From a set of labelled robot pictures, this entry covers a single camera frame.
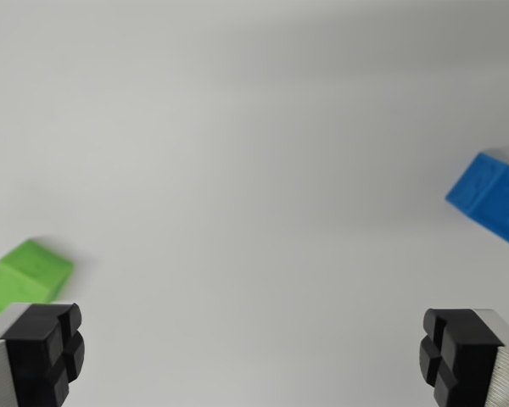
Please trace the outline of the black-padded silver gripper right finger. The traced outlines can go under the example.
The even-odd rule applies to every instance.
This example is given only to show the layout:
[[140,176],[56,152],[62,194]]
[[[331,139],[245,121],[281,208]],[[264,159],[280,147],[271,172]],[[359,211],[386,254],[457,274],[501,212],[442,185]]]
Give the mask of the black-padded silver gripper right finger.
[[424,381],[442,407],[509,406],[509,324],[492,309],[427,309]]

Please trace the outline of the black-padded silver gripper left finger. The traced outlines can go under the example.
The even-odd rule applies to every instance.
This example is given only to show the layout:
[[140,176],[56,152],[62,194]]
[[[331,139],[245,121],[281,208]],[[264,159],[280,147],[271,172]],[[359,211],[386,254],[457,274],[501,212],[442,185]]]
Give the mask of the black-padded silver gripper left finger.
[[85,358],[77,304],[12,303],[0,314],[0,406],[59,407]]

